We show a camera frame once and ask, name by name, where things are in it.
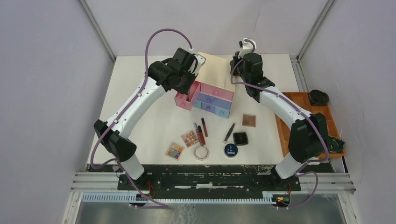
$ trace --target black compact case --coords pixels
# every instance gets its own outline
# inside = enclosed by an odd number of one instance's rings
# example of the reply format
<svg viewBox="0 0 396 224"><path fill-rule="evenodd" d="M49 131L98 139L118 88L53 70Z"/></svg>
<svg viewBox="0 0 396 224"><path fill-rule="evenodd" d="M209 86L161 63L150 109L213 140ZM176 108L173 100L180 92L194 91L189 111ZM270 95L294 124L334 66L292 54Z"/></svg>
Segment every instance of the black compact case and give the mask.
<svg viewBox="0 0 396 224"><path fill-rule="evenodd" d="M246 132L235 132L233 135L236 146L245 146L248 144L248 135Z"/></svg>

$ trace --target wooden organizer tray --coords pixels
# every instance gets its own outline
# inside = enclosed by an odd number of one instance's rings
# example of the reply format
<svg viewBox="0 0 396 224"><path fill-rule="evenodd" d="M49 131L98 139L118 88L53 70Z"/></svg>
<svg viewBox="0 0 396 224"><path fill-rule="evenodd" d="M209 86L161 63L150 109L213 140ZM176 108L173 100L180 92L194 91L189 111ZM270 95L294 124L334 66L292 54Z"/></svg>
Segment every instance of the wooden organizer tray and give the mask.
<svg viewBox="0 0 396 224"><path fill-rule="evenodd" d="M330 112L329 106L311 106L308 98L309 92L284 92L283 94L291 99L294 103L299 105L300 107L311 111L312 113L322 113L326 117L327 122L327 131L329 132L329 136L334 136L339 138L337 128L335 126L332 113ZM276 125L278 126L279 138L281 140L282 153L283 157L289 153L289 138L290 138L290 129L287 125L277 116L275 115ZM329 158L340 158L344 156L344 150L341 153L330 153ZM318 158L323 159L325 157L325 153L322 153L318 156Z"/></svg>

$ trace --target makeup palette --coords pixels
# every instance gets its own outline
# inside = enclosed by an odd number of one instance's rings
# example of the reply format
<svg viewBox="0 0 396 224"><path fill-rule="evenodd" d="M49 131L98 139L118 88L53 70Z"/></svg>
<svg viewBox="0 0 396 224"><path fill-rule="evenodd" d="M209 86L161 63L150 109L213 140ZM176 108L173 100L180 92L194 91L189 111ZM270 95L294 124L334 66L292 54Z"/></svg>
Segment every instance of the makeup palette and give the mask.
<svg viewBox="0 0 396 224"><path fill-rule="evenodd" d="M256 115L243 114L242 126L256 127Z"/></svg>
<svg viewBox="0 0 396 224"><path fill-rule="evenodd" d="M183 146L180 146L175 142L172 142L168 148L168 151L166 152L166 155L175 160L179 160L183 150L184 150Z"/></svg>
<svg viewBox="0 0 396 224"><path fill-rule="evenodd" d="M198 142L198 137L193 130L182 135L182 139L183 139L184 143L186 144L187 148L195 145L195 143Z"/></svg>

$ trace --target gray wall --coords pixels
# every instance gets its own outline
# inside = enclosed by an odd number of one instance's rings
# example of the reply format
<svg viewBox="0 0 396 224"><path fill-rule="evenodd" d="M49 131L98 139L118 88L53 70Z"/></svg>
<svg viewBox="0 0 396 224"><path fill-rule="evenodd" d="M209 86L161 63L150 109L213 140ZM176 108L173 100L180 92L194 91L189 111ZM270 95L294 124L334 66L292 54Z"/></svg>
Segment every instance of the gray wall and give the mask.
<svg viewBox="0 0 396 224"><path fill-rule="evenodd" d="M76 0L0 2L0 223L60 223L111 62Z"/></svg>
<svg viewBox="0 0 396 224"><path fill-rule="evenodd" d="M336 1L302 60L330 96L363 223L395 223L396 2Z"/></svg>
<svg viewBox="0 0 396 224"><path fill-rule="evenodd" d="M297 55L326 0L87 0L114 53L141 56L161 28L175 28L198 51L234 54L253 37L257 53ZM185 41L162 33L151 55L172 55Z"/></svg>

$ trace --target purple drawer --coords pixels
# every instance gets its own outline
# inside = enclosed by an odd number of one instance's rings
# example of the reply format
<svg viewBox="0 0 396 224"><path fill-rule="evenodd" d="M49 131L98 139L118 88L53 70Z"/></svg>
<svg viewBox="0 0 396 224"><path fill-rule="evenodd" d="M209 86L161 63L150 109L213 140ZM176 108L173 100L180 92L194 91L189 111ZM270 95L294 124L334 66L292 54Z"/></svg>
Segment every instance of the purple drawer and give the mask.
<svg viewBox="0 0 396 224"><path fill-rule="evenodd" d="M202 110L206 110L206 111L214 113L215 108L216 107L213 105L202 103Z"/></svg>
<svg viewBox="0 0 396 224"><path fill-rule="evenodd" d="M230 110L231 109L231 101L223 100L220 98L212 97L209 95L206 95L204 93L199 93L197 100L205 102L207 104L219 106L221 108Z"/></svg>

